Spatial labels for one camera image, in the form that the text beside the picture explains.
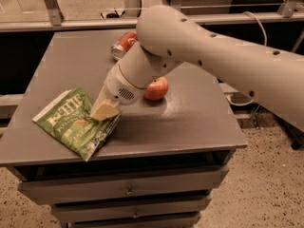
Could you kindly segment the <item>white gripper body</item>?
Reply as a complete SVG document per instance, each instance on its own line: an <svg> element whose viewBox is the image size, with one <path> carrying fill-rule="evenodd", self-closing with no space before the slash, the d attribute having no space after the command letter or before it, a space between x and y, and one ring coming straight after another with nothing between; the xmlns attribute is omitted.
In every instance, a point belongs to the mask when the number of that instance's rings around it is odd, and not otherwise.
<svg viewBox="0 0 304 228"><path fill-rule="evenodd" d="M144 94L143 89L134 87L125 79L118 64L108 72L104 92L109 99L118 101L121 105L133 105Z"/></svg>

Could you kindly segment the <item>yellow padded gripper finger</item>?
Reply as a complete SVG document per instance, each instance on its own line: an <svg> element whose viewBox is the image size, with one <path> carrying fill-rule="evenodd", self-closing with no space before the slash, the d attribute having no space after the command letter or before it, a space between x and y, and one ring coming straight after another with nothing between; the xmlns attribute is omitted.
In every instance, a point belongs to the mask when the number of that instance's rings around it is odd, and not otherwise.
<svg viewBox="0 0 304 228"><path fill-rule="evenodd" d="M119 101L112 100L106 96L105 87L103 87L97 100L91 107L90 117L97 121L104 121L115 117L120 113L119 105Z"/></svg>

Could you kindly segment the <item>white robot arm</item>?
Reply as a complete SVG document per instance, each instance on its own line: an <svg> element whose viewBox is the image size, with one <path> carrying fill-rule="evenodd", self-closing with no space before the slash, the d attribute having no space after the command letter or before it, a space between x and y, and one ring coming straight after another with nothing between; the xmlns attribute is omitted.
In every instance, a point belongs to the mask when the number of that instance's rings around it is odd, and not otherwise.
<svg viewBox="0 0 304 228"><path fill-rule="evenodd" d="M187 62L304 130L304 56L215 34L167 6L144 11L136 33L108 72L91 118L118 115L120 105L134 104L154 80Z"/></svg>

